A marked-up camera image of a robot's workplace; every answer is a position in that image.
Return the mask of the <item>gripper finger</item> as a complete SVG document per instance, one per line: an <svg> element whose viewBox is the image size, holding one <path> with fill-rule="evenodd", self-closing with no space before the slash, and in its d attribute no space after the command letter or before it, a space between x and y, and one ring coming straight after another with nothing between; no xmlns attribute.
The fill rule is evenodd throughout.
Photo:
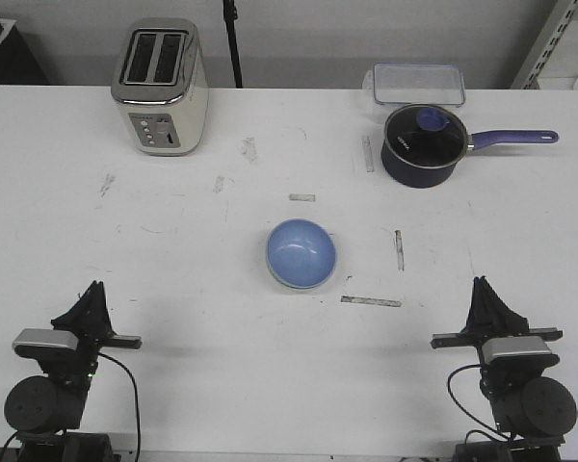
<svg viewBox="0 0 578 462"><path fill-rule="evenodd" d="M484 325L490 334L520 335L529 332L528 320L513 310L492 289L486 278L480 278Z"/></svg>
<svg viewBox="0 0 578 462"><path fill-rule="evenodd" d="M97 312L97 333L99 338L112 338L115 336L115 331L111 324L109 311L107 308L107 300L105 294L104 283L97 281L95 306Z"/></svg>
<svg viewBox="0 0 578 462"><path fill-rule="evenodd" d="M99 283L93 281L66 313L51 321L53 328L76 336L92 334L97 322L98 291Z"/></svg>
<svg viewBox="0 0 578 462"><path fill-rule="evenodd" d="M486 307L484 303L484 277L475 277L466 323L460 332L466 336L483 335L487 328Z"/></svg>

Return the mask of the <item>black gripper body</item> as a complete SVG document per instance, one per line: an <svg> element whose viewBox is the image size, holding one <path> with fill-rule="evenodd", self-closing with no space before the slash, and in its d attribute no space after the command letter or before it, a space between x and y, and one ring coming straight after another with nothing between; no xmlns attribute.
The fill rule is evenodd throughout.
<svg viewBox="0 0 578 462"><path fill-rule="evenodd" d="M84 335L76 338L74 349L45 347L40 359L40 368L51 379L62 385L90 385L98 367L97 358L104 347L139 349L143 342L140 336L111 333L94 338Z"/></svg>
<svg viewBox="0 0 578 462"><path fill-rule="evenodd" d="M493 338L504 338L504 337L519 337L519 336L538 336L541 337L546 344L548 342L555 342L563 337L563 331L555 327L548 328L530 328L529 332L520 335L498 335L498 334L488 334L482 336L466 336L461 333L443 333L443 334L433 334L430 345L433 349L439 348L450 348L450 347L474 347L478 353L480 365L489 371L497 373L514 373L526 376L540 376L544 370L499 370L495 368L489 368L482 365L482 346L483 344Z"/></svg>

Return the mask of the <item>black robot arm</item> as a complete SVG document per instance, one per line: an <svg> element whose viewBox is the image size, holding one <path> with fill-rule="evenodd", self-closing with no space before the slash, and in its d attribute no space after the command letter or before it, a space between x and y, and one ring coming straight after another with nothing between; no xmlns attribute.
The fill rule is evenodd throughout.
<svg viewBox="0 0 578 462"><path fill-rule="evenodd" d="M75 304L51 321L50 329L25 328L13 340L16 355L37 361L41 375L13 386L4 416L18 440L18 461L119 461L106 433L80 432L88 393L105 358L133 378L104 347L136 350L139 336L120 336L107 308L104 284L93 281Z"/></svg>
<svg viewBox="0 0 578 462"><path fill-rule="evenodd" d="M486 278L473 280L464 328L435 334L434 349L473 347L473 369L490 405L493 424L480 422L455 447L455 461L558 461L565 435L575 426L577 404L565 385L544 371L559 364L549 343L561 339L556 327L532 328L492 289Z"/></svg>

